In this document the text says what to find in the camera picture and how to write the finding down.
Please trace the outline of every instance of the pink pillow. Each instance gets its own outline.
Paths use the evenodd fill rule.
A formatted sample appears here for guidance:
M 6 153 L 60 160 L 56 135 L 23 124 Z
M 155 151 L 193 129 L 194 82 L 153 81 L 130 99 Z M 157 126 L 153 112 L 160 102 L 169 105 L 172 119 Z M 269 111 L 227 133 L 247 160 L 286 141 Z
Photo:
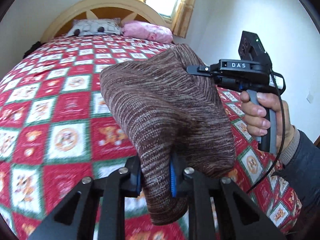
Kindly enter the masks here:
M 173 41 L 172 32 L 169 28 L 146 22 L 127 22 L 124 24 L 122 32 L 124 36 L 148 41 L 157 41 L 161 43 L 171 43 Z

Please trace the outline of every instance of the human hand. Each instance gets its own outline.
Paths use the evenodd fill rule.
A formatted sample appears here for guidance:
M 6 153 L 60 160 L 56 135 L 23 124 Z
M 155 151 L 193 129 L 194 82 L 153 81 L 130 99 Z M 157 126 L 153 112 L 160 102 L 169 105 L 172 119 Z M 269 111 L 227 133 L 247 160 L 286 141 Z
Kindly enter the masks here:
M 282 140 L 282 114 L 280 107 L 280 100 L 275 94 L 257 93 L 258 102 L 266 107 L 271 108 L 276 112 L 276 147 L 279 151 Z M 252 136 L 263 136 L 267 134 L 267 129 L 270 128 L 270 121 L 265 119 L 267 112 L 262 106 L 255 105 L 250 102 L 248 92 L 243 91 L 240 94 L 242 101 L 242 111 L 245 113 L 244 121 L 247 123 L 247 130 Z M 284 108 L 285 119 L 285 135 L 284 145 L 282 150 L 286 149 L 294 136 L 294 127 L 290 124 L 289 107 L 286 101 L 282 101 Z

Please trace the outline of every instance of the arched headboard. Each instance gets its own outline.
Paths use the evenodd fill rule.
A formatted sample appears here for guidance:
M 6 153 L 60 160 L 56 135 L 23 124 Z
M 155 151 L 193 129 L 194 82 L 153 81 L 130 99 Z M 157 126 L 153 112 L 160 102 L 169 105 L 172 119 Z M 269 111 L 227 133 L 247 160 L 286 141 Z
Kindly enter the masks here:
M 121 22 L 139 20 L 166 26 L 164 19 L 139 0 L 83 0 L 61 13 L 46 29 L 41 42 L 67 33 L 74 19 L 121 18 Z

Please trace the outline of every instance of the bedspread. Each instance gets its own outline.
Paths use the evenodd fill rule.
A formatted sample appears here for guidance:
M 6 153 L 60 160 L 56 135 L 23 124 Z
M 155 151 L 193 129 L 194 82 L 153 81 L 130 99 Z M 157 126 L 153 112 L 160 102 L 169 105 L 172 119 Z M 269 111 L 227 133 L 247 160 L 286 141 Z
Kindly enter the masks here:
M 0 83 L 0 213 L 19 239 L 26 239 L 81 178 L 105 177 L 136 154 L 103 101 L 99 74 L 112 64 L 144 60 L 169 46 L 117 35 L 60 37 L 4 77 Z M 268 169 L 273 157 L 256 149 L 242 121 L 239 94 L 218 91 L 236 147 L 235 166 L 226 176 L 245 191 Z M 299 215 L 297 195 L 277 176 L 268 176 L 250 197 L 283 232 Z M 137 199 L 125 200 L 125 216 L 127 240 L 187 236 L 187 214 L 170 225 L 152 225 L 143 192 Z

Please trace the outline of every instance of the silver bolt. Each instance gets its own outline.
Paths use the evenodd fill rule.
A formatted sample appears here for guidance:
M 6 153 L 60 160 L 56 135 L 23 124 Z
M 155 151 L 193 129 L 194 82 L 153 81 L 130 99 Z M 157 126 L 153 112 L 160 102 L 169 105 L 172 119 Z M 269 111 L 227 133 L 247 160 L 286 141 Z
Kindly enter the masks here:
M 126 174 L 129 170 L 126 167 L 122 167 L 118 171 L 119 171 L 120 174 Z
M 84 177 L 83 179 L 82 179 L 82 183 L 83 184 L 88 184 L 88 183 L 90 183 L 91 182 L 91 178 L 90 177 Z
M 223 178 L 221 179 L 221 182 L 222 182 L 223 184 L 229 184 L 229 183 L 231 182 L 231 179 L 230 179 L 230 178 L 227 178 L 227 177 L 223 177 Z
M 192 174 L 194 172 L 195 172 L 195 169 L 191 168 L 191 167 L 187 167 L 184 169 L 184 173 L 186 173 L 186 174 Z

